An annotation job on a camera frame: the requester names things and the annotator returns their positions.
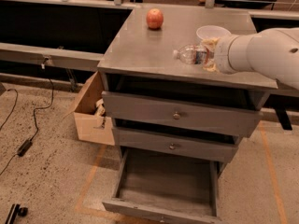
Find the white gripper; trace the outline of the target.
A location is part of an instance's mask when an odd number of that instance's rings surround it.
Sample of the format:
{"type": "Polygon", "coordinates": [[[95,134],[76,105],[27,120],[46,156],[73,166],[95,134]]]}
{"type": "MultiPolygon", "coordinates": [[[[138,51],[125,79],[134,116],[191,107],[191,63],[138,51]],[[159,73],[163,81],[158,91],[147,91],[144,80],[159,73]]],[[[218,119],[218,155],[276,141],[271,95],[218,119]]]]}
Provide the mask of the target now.
{"type": "Polygon", "coordinates": [[[201,45],[210,51],[215,50],[214,61],[205,63],[204,70],[208,72],[219,70],[223,74],[233,74],[246,68],[245,43],[240,41],[239,35],[206,38],[201,41],[201,45]]]}

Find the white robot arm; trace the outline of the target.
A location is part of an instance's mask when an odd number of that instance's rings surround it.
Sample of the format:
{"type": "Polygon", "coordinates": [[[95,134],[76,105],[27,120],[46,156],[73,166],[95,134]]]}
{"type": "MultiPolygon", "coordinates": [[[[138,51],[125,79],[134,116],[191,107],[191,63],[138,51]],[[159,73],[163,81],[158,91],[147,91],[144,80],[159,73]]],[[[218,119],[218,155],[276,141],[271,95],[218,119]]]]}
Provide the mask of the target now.
{"type": "Polygon", "coordinates": [[[223,74],[256,72],[299,89],[299,29],[272,28],[252,35],[203,39],[223,74]]]}

